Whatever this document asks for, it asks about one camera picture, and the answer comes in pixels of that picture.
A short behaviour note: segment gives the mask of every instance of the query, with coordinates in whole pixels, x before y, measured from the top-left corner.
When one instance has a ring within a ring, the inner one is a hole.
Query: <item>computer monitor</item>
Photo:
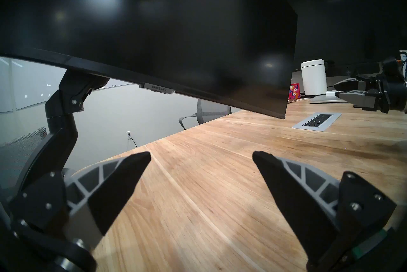
[[[284,118],[297,15],[286,0],[1,0],[0,55]]]
[[[354,67],[369,73],[369,64],[407,47],[406,0],[287,1],[298,14],[296,68],[323,59],[335,65],[336,75]]]

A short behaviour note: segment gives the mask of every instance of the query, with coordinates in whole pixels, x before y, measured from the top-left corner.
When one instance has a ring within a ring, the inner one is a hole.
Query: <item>wood grain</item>
[[[325,132],[291,128],[323,111],[342,113]],[[240,111],[112,157],[150,151],[152,161],[94,250],[98,271],[305,271],[253,151],[360,174],[399,205],[390,226],[407,202],[406,138],[403,113],[301,100],[285,120]]]

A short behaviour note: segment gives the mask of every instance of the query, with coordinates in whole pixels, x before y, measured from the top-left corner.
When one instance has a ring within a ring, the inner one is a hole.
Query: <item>office chair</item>
[[[190,116],[184,116],[178,121],[181,124],[182,128],[185,129],[184,124],[182,124],[182,120],[185,118],[196,117],[198,124],[200,125],[212,121],[215,118],[220,118],[231,113],[232,109],[227,105],[198,99],[197,112]]]
[[[17,181],[25,163],[46,136],[47,130],[41,127],[35,132],[0,144],[0,216],[6,225],[10,222],[7,200],[15,194],[16,186],[20,185]],[[73,169],[62,169],[64,177],[73,173]]]

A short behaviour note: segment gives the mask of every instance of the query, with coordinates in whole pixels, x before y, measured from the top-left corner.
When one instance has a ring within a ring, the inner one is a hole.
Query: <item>white canister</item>
[[[301,64],[302,83],[306,96],[325,94],[326,88],[325,65],[323,59],[316,59]]]

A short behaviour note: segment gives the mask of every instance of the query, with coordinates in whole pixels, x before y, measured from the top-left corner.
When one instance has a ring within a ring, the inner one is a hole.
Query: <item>samsung logo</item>
[[[152,88],[153,88],[153,89],[156,89],[156,90],[167,91],[166,88],[159,87],[159,86],[154,86],[154,85],[153,85]]]

